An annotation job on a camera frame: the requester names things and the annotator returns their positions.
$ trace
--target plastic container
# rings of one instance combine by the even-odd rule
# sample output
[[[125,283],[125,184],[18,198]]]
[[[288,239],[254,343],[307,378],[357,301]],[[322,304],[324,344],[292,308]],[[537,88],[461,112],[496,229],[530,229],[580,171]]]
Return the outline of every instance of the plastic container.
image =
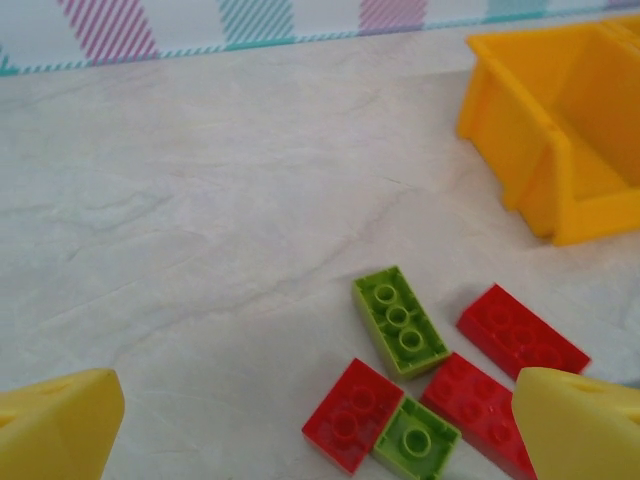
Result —
[[[640,49],[603,24],[472,36],[458,123],[534,234],[640,228]]]

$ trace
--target yellow plastic object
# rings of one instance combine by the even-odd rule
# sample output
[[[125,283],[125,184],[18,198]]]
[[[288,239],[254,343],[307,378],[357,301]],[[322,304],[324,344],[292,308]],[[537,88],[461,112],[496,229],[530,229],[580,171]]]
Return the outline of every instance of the yellow plastic object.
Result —
[[[630,42],[640,48],[640,15],[617,17],[605,23],[609,27],[626,35]]]
[[[640,390],[525,368],[512,409],[538,480],[640,479]]]
[[[640,228],[640,50],[603,24],[472,36],[458,134],[534,234],[556,245]]]
[[[0,393],[0,478],[98,480],[124,414],[113,370]]]

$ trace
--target red lego brick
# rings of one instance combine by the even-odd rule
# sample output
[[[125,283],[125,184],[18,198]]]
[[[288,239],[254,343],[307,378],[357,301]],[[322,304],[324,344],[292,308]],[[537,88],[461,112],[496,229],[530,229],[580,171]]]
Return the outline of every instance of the red lego brick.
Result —
[[[511,411],[513,394],[457,353],[438,370],[420,402],[455,425],[475,449],[518,480],[536,475]]]
[[[400,388],[357,358],[302,427],[330,460],[353,474],[402,400]]]
[[[514,380],[525,367],[580,373],[591,361],[499,285],[467,308],[457,326]]]

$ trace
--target teal stripe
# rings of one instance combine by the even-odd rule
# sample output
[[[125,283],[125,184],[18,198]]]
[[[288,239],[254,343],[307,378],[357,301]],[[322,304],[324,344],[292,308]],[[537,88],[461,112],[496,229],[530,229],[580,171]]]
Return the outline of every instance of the teal stripe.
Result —
[[[549,0],[489,0],[486,23],[541,18]]]
[[[10,64],[11,59],[9,54],[3,50],[0,45],[0,77],[8,77],[9,75],[17,75],[20,69],[13,64]]]
[[[291,43],[291,0],[218,0],[227,49]]]

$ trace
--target pink stripe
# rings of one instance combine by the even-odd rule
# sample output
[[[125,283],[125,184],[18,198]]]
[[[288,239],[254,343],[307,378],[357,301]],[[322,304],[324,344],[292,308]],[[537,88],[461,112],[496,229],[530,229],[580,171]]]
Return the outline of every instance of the pink stripe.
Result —
[[[153,40],[151,40],[149,42],[149,46],[147,47],[147,49],[145,50],[144,54],[143,54],[143,58],[151,58],[149,57],[149,55],[151,54],[151,50],[153,50],[153,47],[156,46],[156,42],[154,42]]]
[[[362,0],[360,30],[417,27],[424,23],[427,0]]]
[[[138,37],[140,37],[140,34],[142,33],[142,31],[145,29],[146,26],[147,26],[147,21],[143,20],[142,23],[140,23],[140,26],[138,27],[136,34],[133,36],[133,39],[129,44],[129,48],[127,48],[127,50],[124,52],[123,57],[126,58],[127,60],[135,60],[132,57],[131,53],[136,48],[136,45],[138,44]]]
[[[118,8],[118,11],[116,12],[116,16],[113,17],[113,20],[109,24],[109,28],[107,29],[107,33],[105,33],[104,38],[102,39],[102,42],[100,42],[100,47],[98,48],[98,51],[96,52],[96,56],[95,56],[96,60],[100,59],[100,55],[102,55],[102,52],[104,51],[104,49],[106,48],[107,44],[109,43],[109,39],[111,38],[111,34],[114,32],[115,28],[118,26],[118,20],[120,20],[120,15],[122,15],[122,11],[124,10],[124,7],[125,7],[126,3],[127,3],[126,0],[122,1],[122,3],[120,4],[120,8]],[[107,55],[105,55],[106,58],[109,57],[108,53],[110,53],[110,50],[107,50]]]
[[[116,54],[114,56],[114,58],[111,58],[111,52],[113,51],[114,48],[116,48],[116,44],[118,43],[118,40],[121,38],[122,32],[124,31],[125,27],[127,26],[127,21],[129,19],[131,19],[131,13],[133,12],[134,7],[136,6],[136,2],[133,2],[131,4],[131,7],[129,7],[129,10],[127,11],[127,13],[124,16],[124,19],[122,20],[122,23],[120,24],[120,27],[118,28],[118,32],[116,33],[116,36],[113,37],[113,40],[111,41],[111,45],[109,45],[109,50],[107,50],[107,53],[104,56],[105,60],[117,60],[118,59],[118,55]]]
[[[66,6],[66,8],[64,9],[64,15],[65,15],[65,17],[66,17],[67,15],[69,15],[69,12],[70,12],[70,11],[71,11],[71,9],[73,8],[73,2],[74,2],[74,1],[75,1],[75,0],[69,0],[69,1],[67,2],[67,6]]]
[[[126,60],[127,59],[126,52],[128,50],[124,50],[124,52],[125,52],[125,56],[124,57],[122,57],[120,54],[123,53],[123,49],[125,49],[125,47],[127,46],[127,42],[129,41],[129,37],[134,32],[134,30],[137,28],[138,21],[140,20],[141,16],[142,16],[142,8],[138,9],[138,13],[136,13],[136,16],[133,18],[133,20],[129,24],[127,33],[125,34],[124,38],[122,39],[122,42],[120,42],[120,46],[118,47],[118,51],[116,52],[116,55],[115,55],[115,57],[117,59],[120,59],[120,60]]]
[[[58,0],[58,4],[94,64],[146,58],[152,52],[155,56],[156,41],[140,0]]]
[[[89,41],[89,38],[91,37],[91,34],[94,33],[94,28],[96,27],[96,23],[100,19],[100,15],[102,14],[102,9],[104,8],[104,4],[105,3],[106,2],[104,0],[100,0],[100,5],[98,6],[98,11],[91,17],[91,23],[89,24],[89,28],[87,28],[87,32],[86,32],[84,38],[82,39],[82,43],[80,44],[82,49],[84,49],[84,47],[87,46],[87,42]]]
[[[98,44],[98,40],[102,36],[102,31],[104,30],[104,26],[107,24],[107,20],[109,20],[109,17],[111,16],[111,12],[113,12],[113,9],[116,6],[116,2],[117,1],[118,0],[111,0],[111,5],[109,6],[109,10],[107,10],[107,13],[105,14],[104,18],[102,19],[102,23],[100,24],[100,27],[98,28],[98,31],[96,32],[95,37],[93,37],[93,42],[91,42],[91,46],[89,47],[89,50],[87,51],[87,55],[89,57],[93,53],[93,49],[96,48],[96,45]]]
[[[73,18],[71,19],[71,27],[75,27],[76,26],[76,22],[78,21],[78,16],[80,15],[80,11],[82,10],[82,7],[84,6],[84,1],[85,0],[80,0],[78,2],[78,6],[76,7],[76,11],[73,13]]]
[[[145,47],[145,45],[149,41],[150,36],[151,36],[151,31],[147,29],[147,31],[144,34],[144,37],[142,37],[142,40],[140,40],[140,46],[138,47],[138,50],[136,51],[133,58],[135,58],[136,60],[140,59],[140,54],[142,53],[142,49]]]
[[[91,13],[91,10],[93,10],[93,6],[95,5],[95,3],[96,0],[89,0],[87,10],[84,12],[84,17],[82,17],[82,21],[80,22],[80,26],[78,27],[78,31],[76,32],[76,38],[80,38],[82,36],[84,25],[87,23],[87,19],[89,18],[89,14]]]

